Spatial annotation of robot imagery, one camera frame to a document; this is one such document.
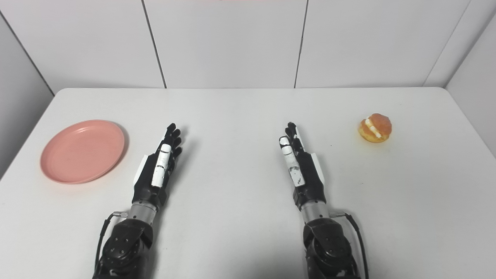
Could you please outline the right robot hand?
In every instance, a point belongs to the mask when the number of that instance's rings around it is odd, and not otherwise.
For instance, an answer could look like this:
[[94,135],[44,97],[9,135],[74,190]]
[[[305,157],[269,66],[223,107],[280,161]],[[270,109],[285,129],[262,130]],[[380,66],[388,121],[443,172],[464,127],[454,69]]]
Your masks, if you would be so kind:
[[294,122],[289,122],[285,127],[279,146],[294,185],[293,200],[298,210],[301,211],[309,202],[327,203],[317,156],[305,150]]

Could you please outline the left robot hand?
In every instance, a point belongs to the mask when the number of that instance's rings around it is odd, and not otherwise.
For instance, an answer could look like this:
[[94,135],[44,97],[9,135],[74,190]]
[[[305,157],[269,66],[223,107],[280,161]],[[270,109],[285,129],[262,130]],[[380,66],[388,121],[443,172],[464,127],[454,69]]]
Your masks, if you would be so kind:
[[133,203],[145,202],[159,210],[167,199],[166,188],[182,153],[181,130],[171,123],[153,154],[146,157],[138,180],[134,184]]

